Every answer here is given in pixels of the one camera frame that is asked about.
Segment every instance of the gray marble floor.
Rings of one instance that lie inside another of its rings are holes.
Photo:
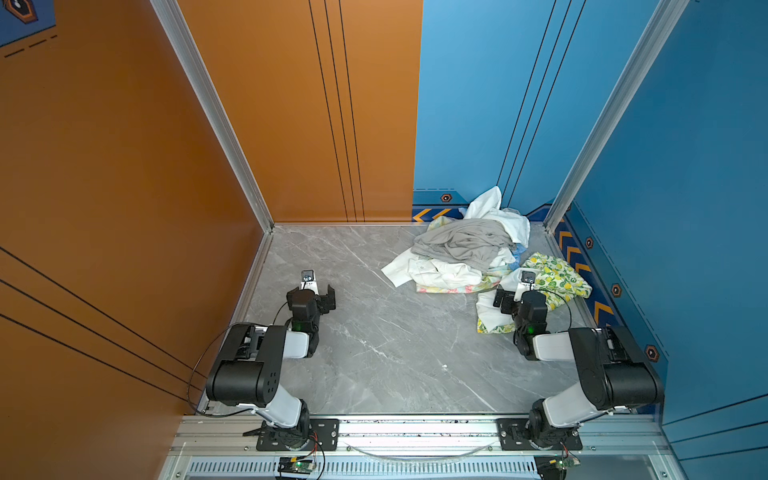
[[[321,293],[336,289],[337,309],[320,320],[311,359],[283,362],[281,383],[312,413],[527,412],[541,397],[577,381],[567,362],[529,362],[512,335],[475,330],[476,295],[395,288],[379,271],[425,226],[277,227],[247,321],[272,323],[301,270],[315,270]],[[527,255],[554,254],[540,224]],[[572,306],[574,325],[584,325]],[[290,312],[277,318],[285,322]],[[565,306],[550,331],[568,325]]]

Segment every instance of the black mounting plate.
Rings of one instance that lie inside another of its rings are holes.
[[[532,450],[536,452],[548,452],[555,450],[560,452],[560,448],[555,446],[551,449],[537,449],[531,445],[531,441],[525,438],[525,426],[528,424],[528,419],[496,419],[496,430],[498,433],[498,440],[502,444],[502,450]],[[581,437],[569,435],[565,440],[565,446],[568,450],[577,452],[584,448],[581,444]]]
[[[266,422],[262,422],[262,428],[267,427]],[[310,417],[310,436],[317,434],[317,441],[325,452],[336,450],[339,440],[339,420],[338,419],[313,419]],[[300,450],[289,450],[288,447],[278,442],[275,437],[275,431],[264,429],[259,434],[256,442],[256,450],[259,452],[311,452],[315,448],[314,442],[307,444]]]

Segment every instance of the black stripe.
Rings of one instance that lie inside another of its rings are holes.
[[[538,86],[538,91],[536,92],[536,99],[533,100],[533,107],[531,107],[531,114],[528,116],[528,122],[525,124],[525,130],[523,130],[523,135],[520,137],[520,144],[518,145],[518,152],[515,154],[515,161],[512,162],[512,168],[509,170],[509,177],[507,177],[507,183],[504,184],[504,190],[502,191],[502,201],[504,200],[504,196],[507,194],[507,187],[509,187],[509,181],[512,179],[512,174],[515,172],[515,164],[518,163],[518,155],[520,154],[520,149],[523,145],[523,140],[525,140],[525,134],[528,133],[528,126],[531,124],[531,119],[533,118],[533,112],[536,110],[536,104],[538,103],[538,96],[541,93],[541,88],[544,87],[544,81],[547,79],[547,72],[549,71],[549,65],[552,63],[552,57],[554,56],[554,51],[558,48],[558,41],[560,40],[560,34],[563,32],[563,26],[565,25],[565,19],[568,18],[568,12],[571,10],[571,3],[573,3],[573,0],[569,0],[568,2],[568,8],[565,9],[565,15],[563,15],[563,21],[560,24],[560,29],[558,30],[558,36],[554,38],[554,45],[552,45],[552,52],[549,54],[549,60],[547,60],[547,67],[544,69],[544,75],[541,76],[541,83]]]
[[[768,423],[768,420],[765,420],[763,422],[758,422],[758,423],[750,423],[749,425],[742,425],[741,427],[733,427],[732,429],[725,429],[725,430],[718,430],[717,432],[704,433],[702,435],[696,435],[695,437],[688,437],[687,439],[675,440],[674,442],[670,442],[670,443],[687,442],[688,440],[700,439],[702,437],[708,437],[710,435],[717,435],[718,433],[732,432],[733,430],[748,429],[749,427],[755,427],[758,425],[762,425],[763,423]]]
[[[312,19],[312,30],[315,32],[315,46],[317,47],[317,61],[320,63],[320,77],[323,79],[323,92],[326,95],[326,108],[328,109],[328,124],[331,126],[331,140],[333,141],[333,153],[336,155],[336,168],[339,170],[339,186],[341,186],[341,199],[344,202],[344,216],[349,222],[349,215],[346,212],[346,196],[344,195],[344,183],[341,180],[341,165],[339,165],[339,152],[336,151],[336,136],[333,134],[333,122],[331,121],[331,107],[328,104],[328,91],[326,90],[326,78],[323,75],[323,60],[320,59],[320,44],[317,42],[317,29],[315,28],[315,16],[312,14],[312,2],[306,0],[310,6],[310,18]]]
[[[754,396],[751,399],[740,400],[739,402],[730,403],[730,404],[725,405],[725,406],[717,407],[716,409],[707,410],[706,412],[696,413],[696,414],[693,414],[693,415],[689,415],[687,417],[683,417],[682,419],[672,420],[671,422],[662,424],[662,426],[672,425],[673,423],[682,422],[683,420],[692,419],[693,417],[698,417],[699,415],[706,415],[707,413],[712,413],[712,412],[716,412],[717,410],[727,409],[727,408],[730,408],[732,406],[741,405],[742,403],[752,402],[753,400],[759,400],[759,399],[762,399],[762,398],[767,397],[767,396],[768,396],[768,393],[764,393],[762,395]]]
[[[5,55],[3,58],[8,58],[8,57],[10,57],[10,56],[12,56],[12,55],[16,55],[17,53],[22,53],[23,51],[24,51],[24,49],[23,49],[23,48],[22,48],[21,50],[12,51],[11,53],[9,53],[9,54]]]
[[[509,155],[509,148],[512,146],[512,139],[515,138],[515,131],[518,129],[518,122],[520,121],[520,115],[523,112],[523,105],[525,105],[525,98],[528,96],[528,89],[531,87],[531,80],[533,80],[533,72],[536,71],[536,64],[538,63],[538,56],[541,54],[541,47],[544,46],[544,39],[547,38],[547,30],[549,30],[549,22],[552,21],[552,13],[554,13],[554,6],[558,3],[558,0],[552,2],[552,10],[549,11],[549,18],[547,19],[547,26],[544,27],[544,34],[541,36],[541,43],[538,44],[538,51],[536,52],[536,60],[533,62],[533,68],[531,68],[531,76],[528,77],[528,85],[525,86],[525,93],[523,94],[523,101],[520,102],[520,110],[518,110],[518,117],[515,120],[515,127],[512,128],[512,135],[509,137],[509,144],[507,144],[507,153],[504,154],[504,161],[502,162],[502,168],[498,171],[498,179],[496,180],[496,186],[502,181],[502,173],[504,173],[504,166],[507,164],[507,156]],[[512,170],[515,169],[515,164],[512,164]]]
[[[346,37],[344,36],[344,16],[341,12],[341,0],[339,0],[339,19],[341,19],[341,38],[344,42],[344,64],[346,65],[346,85],[349,87],[349,111],[352,112],[352,135],[355,139],[355,159],[357,162],[357,181],[360,185],[360,205],[362,207],[362,221],[366,221],[366,202],[362,199],[362,175],[360,174],[360,155],[357,151],[357,130],[355,129],[355,109],[352,106],[352,82],[349,80],[349,61],[346,57]]]
[[[21,322],[19,322],[19,321],[17,321],[17,320],[14,320],[14,319],[12,319],[10,316],[4,315],[4,314],[2,314],[2,313],[0,313],[0,316],[1,316],[2,318],[4,318],[4,319],[8,320],[8,321],[9,321],[9,322],[11,322],[11,323],[15,323],[15,324],[16,324],[16,325],[18,325],[18,326],[22,326],[22,327],[26,328],[26,329],[27,329],[27,330],[29,330],[30,332],[34,332],[34,333],[37,333],[39,336],[43,336],[43,337],[45,337],[45,338],[47,338],[47,339],[49,339],[49,340],[52,340],[52,341],[54,341],[54,342],[58,343],[58,344],[59,344],[59,345],[61,345],[61,346],[65,346],[65,347],[67,347],[67,348],[68,348],[68,349],[70,349],[70,350],[74,350],[75,352],[77,352],[77,353],[80,353],[81,355],[87,356],[89,359],[93,359],[93,360],[96,360],[96,361],[97,361],[97,362],[99,362],[101,365],[106,365],[106,366],[108,366],[108,367],[109,367],[109,368],[111,368],[111,369],[115,369],[115,370],[117,370],[117,371],[118,371],[118,372],[120,372],[120,373],[124,373],[125,375],[128,375],[128,376],[130,376],[132,379],[136,379],[136,380],[138,380],[139,382],[142,382],[142,383],[146,383],[147,385],[149,385],[149,386],[151,386],[151,387],[154,387],[154,388],[156,388],[156,389],[160,390],[161,392],[166,392],[168,395],[174,396],[174,397],[176,397],[177,399],[181,400],[182,402],[184,402],[184,403],[187,403],[187,400],[185,400],[185,399],[182,399],[180,396],[176,395],[175,393],[171,393],[171,392],[168,392],[166,389],[163,389],[163,388],[161,388],[161,387],[159,387],[159,386],[157,386],[157,385],[155,385],[155,384],[153,384],[153,383],[149,383],[147,380],[144,380],[144,379],[140,379],[140,378],[139,378],[139,377],[137,377],[136,375],[133,375],[133,374],[131,374],[131,373],[128,373],[128,372],[126,372],[126,371],[125,371],[125,370],[123,370],[123,369],[119,369],[118,367],[116,367],[116,366],[114,366],[114,365],[111,365],[110,363],[106,363],[104,360],[100,360],[100,359],[96,358],[96,357],[95,357],[95,356],[93,356],[93,355],[88,355],[86,352],[83,352],[82,350],[76,349],[76,348],[74,348],[74,347],[73,347],[73,346],[71,346],[71,345],[67,345],[66,343],[62,342],[61,340],[57,340],[57,339],[53,338],[52,336],[49,336],[49,335],[45,335],[43,332],[41,332],[41,331],[39,331],[39,330],[36,330],[36,329],[33,329],[33,328],[32,328],[32,327],[30,327],[30,326],[26,326],[24,323],[21,323]]]
[[[39,305],[42,305],[42,306],[44,306],[45,308],[47,308],[48,310],[51,310],[52,312],[54,312],[54,313],[58,314],[59,316],[63,316],[65,319],[69,320],[70,322],[73,322],[75,325],[78,325],[78,326],[80,326],[80,327],[82,327],[82,328],[86,329],[88,332],[91,332],[91,333],[93,333],[94,335],[98,336],[99,338],[102,338],[102,339],[104,339],[104,340],[107,340],[109,343],[111,343],[112,345],[116,346],[117,348],[119,348],[119,349],[122,349],[122,350],[124,350],[124,351],[126,351],[126,352],[130,353],[131,355],[135,356],[136,358],[139,358],[139,359],[142,359],[142,360],[144,360],[146,363],[149,363],[149,364],[150,364],[150,365],[152,365],[153,367],[156,367],[156,368],[158,368],[158,369],[160,369],[160,370],[162,370],[162,371],[166,372],[168,375],[170,375],[170,376],[174,377],[175,379],[179,379],[179,380],[181,380],[182,382],[184,382],[184,384],[186,384],[186,383],[187,383],[187,380],[185,380],[185,379],[182,379],[181,377],[174,375],[173,373],[171,373],[171,372],[167,371],[167,370],[166,370],[166,369],[164,369],[163,367],[161,367],[161,366],[159,366],[159,365],[157,365],[157,364],[155,364],[155,363],[152,363],[152,362],[150,362],[149,360],[145,359],[143,356],[141,356],[141,355],[139,355],[139,354],[137,354],[137,353],[134,353],[134,352],[130,351],[129,349],[125,348],[124,346],[120,345],[119,343],[117,343],[117,342],[115,342],[115,341],[113,341],[113,340],[111,340],[111,339],[107,338],[107,337],[106,337],[106,336],[104,336],[104,335],[101,335],[99,332],[97,332],[97,331],[95,331],[95,330],[93,330],[93,329],[91,329],[91,328],[89,328],[89,327],[87,327],[87,326],[83,325],[82,323],[78,322],[77,320],[73,319],[72,317],[70,317],[70,316],[67,316],[67,315],[63,314],[62,312],[60,312],[60,311],[56,310],[54,307],[52,307],[52,306],[48,305],[47,303],[44,303],[44,302],[42,302],[41,300],[38,300],[38,299],[34,298],[34,297],[33,297],[32,295],[30,295],[29,293],[26,293],[26,292],[22,291],[21,289],[19,289],[19,288],[15,287],[15,286],[13,286],[13,285],[11,285],[10,283],[8,283],[8,282],[6,282],[5,280],[3,280],[2,278],[0,278],[0,283],[2,283],[2,284],[3,284],[3,285],[5,285],[5,286],[8,286],[8,287],[12,288],[13,290],[15,290],[15,291],[19,292],[21,295],[23,295],[23,296],[26,296],[26,297],[27,297],[27,298],[29,298],[30,300],[32,300],[32,301],[34,301],[34,302],[36,302],[36,303],[37,303],[37,304],[39,304]]]
[[[732,452],[723,452],[723,453],[712,453],[709,455],[699,455],[697,457],[689,457],[689,458],[680,458],[679,462],[685,462],[686,460],[696,460],[697,458],[709,458],[709,457],[717,457],[720,455],[730,455],[731,453],[741,453],[741,452],[754,452],[755,450],[763,450],[768,449],[768,445],[765,445],[763,447],[754,447],[751,449],[743,449],[743,450],[733,450]]]
[[[88,305],[89,307],[91,307],[93,310],[96,310],[97,312],[99,312],[101,315],[104,315],[104,316],[106,316],[108,319],[112,320],[113,322],[115,322],[115,323],[116,323],[116,324],[118,324],[119,326],[123,327],[123,328],[124,328],[124,329],[126,329],[127,331],[129,331],[129,332],[133,333],[135,336],[139,337],[139,338],[140,338],[140,339],[142,339],[143,341],[145,341],[145,342],[149,343],[149,344],[150,344],[150,345],[152,345],[154,348],[156,348],[156,349],[160,350],[162,353],[165,353],[165,354],[166,354],[166,355],[168,355],[170,358],[172,358],[172,359],[176,360],[177,362],[179,362],[181,365],[183,365],[183,366],[186,366],[188,369],[192,370],[192,367],[191,367],[191,366],[187,365],[186,363],[182,362],[181,360],[179,360],[179,359],[178,359],[178,358],[176,358],[175,356],[173,356],[173,355],[171,355],[170,353],[166,352],[165,350],[163,350],[163,349],[162,349],[162,348],[160,348],[159,346],[157,346],[157,345],[155,345],[154,343],[150,342],[148,339],[144,338],[142,335],[139,335],[138,333],[136,333],[135,331],[133,331],[133,330],[132,330],[131,328],[129,328],[128,326],[124,325],[123,323],[120,323],[120,322],[118,322],[118,321],[117,321],[117,320],[116,320],[116,319],[115,319],[113,316],[110,316],[110,315],[106,314],[106,312],[105,312],[105,311],[103,311],[103,310],[100,310],[100,309],[99,309],[99,308],[97,308],[97,307],[96,307],[96,306],[95,306],[93,303],[90,303],[90,302],[88,302],[88,301],[87,301],[86,299],[84,299],[83,297],[79,296],[78,294],[76,294],[75,292],[73,292],[72,290],[70,290],[69,288],[67,288],[66,286],[64,286],[64,285],[61,285],[61,284],[60,284],[59,282],[57,282],[56,280],[53,280],[51,277],[49,277],[49,276],[48,276],[48,275],[46,275],[45,273],[43,273],[43,272],[41,272],[40,270],[38,270],[38,269],[34,268],[32,265],[30,265],[29,263],[26,263],[24,260],[20,259],[19,257],[17,257],[16,255],[14,255],[13,253],[11,253],[11,252],[7,251],[5,248],[3,248],[3,247],[0,247],[0,251],[2,251],[3,253],[5,253],[5,254],[9,255],[9,256],[10,256],[11,258],[13,258],[14,260],[17,260],[17,261],[18,261],[19,263],[21,263],[22,265],[26,266],[27,268],[29,268],[29,269],[30,269],[30,270],[32,270],[33,272],[35,272],[35,273],[37,273],[38,275],[40,275],[40,276],[42,276],[43,278],[45,278],[47,281],[49,281],[49,282],[53,283],[54,285],[56,285],[56,286],[57,286],[57,287],[59,287],[60,289],[62,289],[62,290],[64,290],[65,292],[69,293],[69,294],[70,294],[70,295],[72,295],[74,298],[76,298],[76,299],[80,300],[82,303],[85,303],[86,305]],[[196,374],[198,374],[199,376],[202,376],[203,378],[205,378],[205,375],[203,375],[203,374],[201,374],[201,373],[199,373],[199,372],[195,372],[195,373],[196,373]]]
[[[34,33],[31,33],[31,34],[29,34],[29,35],[24,35],[23,37],[14,38],[13,40],[11,40],[11,41],[7,41],[6,43],[4,43],[4,44],[0,45],[0,47],[5,47],[6,45],[10,45],[10,44],[11,44],[11,43],[13,43],[14,41],[23,40],[24,38],[28,38],[28,37],[31,37],[31,36],[33,36],[33,35],[37,35],[38,33],[42,33],[43,31],[46,31],[46,30],[50,30],[51,28],[53,28],[53,27],[55,27],[55,26],[56,26],[56,25],[51,25],[50,27],[47,27],[47,28],[43,28],[42,30],[40,30],[40,31],[36,31],[36,32],[34,32]]]
[[[328,3],[323,0],[326,6],[326,22],[328,23],[328,41],[331,44],[331,61],[333,61],[333,78],[336,80],[336,99],[339,101],[339,118],[341,118],[341,134],[344,138],[344,153],[346,154],[346,173],[349,175],[349,191],[352,192],[352,210],[357,221],[357,205],[355,203],[355,189],[352,188],[352,168],[349,165],[349,148],[346,146],[346,130],[344,129],[344,112],[341,110],[341,94],[339,93],[339,75],[336,74],[336,56],[333,54],[333,40],[331,39],[331,21],[328,18]]]
[[[531,153],[531,146],[533,146],[533,140],[536,139],[536,134],[538,133],[538,126],[541,125],[541,119],[544,118],[544,112],[547,110],[547,105],[549,104],[549,98],[552,95],[552,91],[554,90],[554,84],[558,81],[558,76],[560,75],[560,69],[563,68],[563,61],[565,60],[565,55],[568,54],[568,48],[571,46],[571,40],[574,38],[574,33],[576,32],[576,27],[578,27],[578,21],[581,19],[581,13],[584,11],[584,6],[587,4],[587,0],[584,0],[584,3],[581,4],[581,10],[578,13],[578,17],[576,18],[576,23],[574,24],[574,29],[571,32],[571,37],[568,39],[568,44],[565,45],[565,52],[563,53],[563,58],[560,59],[560,66],[558,66],[558,72],[554,75],[554,80],[552,81],[552,86],[549,88],[549,93],[547,94],[547,101],[544,102],[544,108],[541,109],[541,116],[538,118],[538,123],[536,124],[536,130],[533,132],[533,137],[531,137],[531,143],[528,144],[528,149],[525,152],[525,157],[523,157],[523,165],[520,166],[520,171],[518,172],[518,179],[515,180],[515,186],[512,188],[512,193],[509,195],[509,202],[507,205],[509,205],[510,202],[512,202],[512,196],[515,195],[515,190],[518,187],[518,182],[520,181],[520,175],[523,173],[523,168],[525,168],[525,161],[528,159],[528,154]]]

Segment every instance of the pile of clothes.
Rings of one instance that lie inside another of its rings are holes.
[[[413,280],[420,293],[479,293],[478,333],[512,332],[511,317],[492,305],[493,290],[520,267],[531,225],[516,210],[500,209],[501,204],[502,192],[493,187],[469,204],[463,219],[434,219],[382,273],[395,286]],[[538,271],[534,288],[547,296],[549,310],[563,304],[560,296],[570,301],[592,291],[562,259],[534,253],[523,267]]]
[[[413,247],[382,268],[395,286],[410,280],[423,293],[475,293],[495,287],[520,266],[531,224],[511,209],[500,210],[493,187],[469,204],[464,218],[438,217]]]

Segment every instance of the orange wall panel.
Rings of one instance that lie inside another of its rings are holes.
[[[422,2],[337,0],[329,10],[332,5],[342,12],[365,219],[409,221]]]
[[[410,219],[421,1],[180,5],[275,221]]]
[[[167,392],[0,318],[4,474],[154,478],[262,231],[150,3],[55,13],[0,51],[0,314]]]
[[[273,219],[347,221],[307,1],[179,4]]]

